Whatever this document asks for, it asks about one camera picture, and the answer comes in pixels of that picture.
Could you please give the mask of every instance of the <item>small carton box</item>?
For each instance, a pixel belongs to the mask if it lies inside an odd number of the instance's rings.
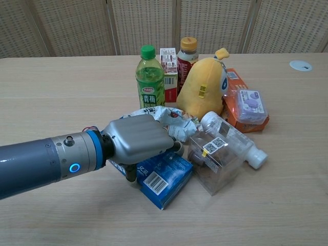
[[[161,48],[160,64],[164,69],[165,102],[175,103],[177,98],[178,69],[175,48]]]
[[[124,176],[125,170],[110,160]],[[137,164],[140,190],[161,210],[192,175],[192,164],[174,152],[165,152]]]
[[[237,110],[236,110],[237,101],[234,95],[238,89],[248,89],[248,86],[245,84],[245,82],[240,78],[240,76],[233,68],[227,69],[227,76],[229,82],[228,96],[224,97],[223,100],[224,107],[221,113],[221,117],[242,133],[262,131],[267,125],[267,123],[269,122],[270,119],[269,115],[266,117],[265,121],[260,125],[241,123],[237,120],[238,119]]]

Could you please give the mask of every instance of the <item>stuffed toy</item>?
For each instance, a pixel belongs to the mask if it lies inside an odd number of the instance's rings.
[[[215,57],[201,59],[193,65],[177,98],[179,109],[199,120],[210,111],[221,113],[222,97],[228,90],[227,71],[221,60],[228,57],[228,51],[222,48],[215,52]]]

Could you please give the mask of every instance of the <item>robotic arm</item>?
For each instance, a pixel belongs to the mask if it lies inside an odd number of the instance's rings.
[[[151,115],[110,122],[100,133],[86,131],[0,147],[0,199],[95,171],[112,159],[136,180],[136,164],[165,152],[180,151]]]

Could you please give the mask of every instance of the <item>blue package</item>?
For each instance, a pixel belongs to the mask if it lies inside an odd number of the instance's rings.
[[[125,170],[110,161],[123,175]],[[140,190],[163,210],[192,175],[192,164],[174,152],[165,152],[137,165]]]

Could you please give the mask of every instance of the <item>crumpled plastic bag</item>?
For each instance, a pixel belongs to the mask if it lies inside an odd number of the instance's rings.
[[[155,120],[159,121],[167,129],[169,135],[177,141],[186,142],[195,133],[203,130],[197,117],[180,109],[163,106],[140,109],[123,115],[123,118],[141,114],[152,115]]]

